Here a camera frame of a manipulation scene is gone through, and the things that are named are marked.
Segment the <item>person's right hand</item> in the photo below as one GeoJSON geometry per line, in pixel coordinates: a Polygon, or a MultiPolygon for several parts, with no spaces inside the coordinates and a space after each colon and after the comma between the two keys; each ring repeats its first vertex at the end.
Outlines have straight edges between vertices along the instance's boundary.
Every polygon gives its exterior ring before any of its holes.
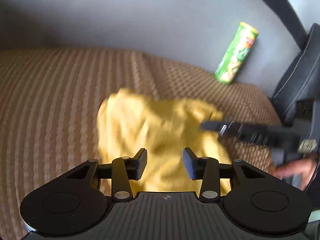
{"type": "Polygon", "coordinates": [[[302,191],[307,188],[317,167],[317,161],[314,157],[295,160],[276,167],[272,161],[271,155],[269,155],[266,162],[268,164],[267,172],[278,179],[301,175],[299,189],[302,191]]]}

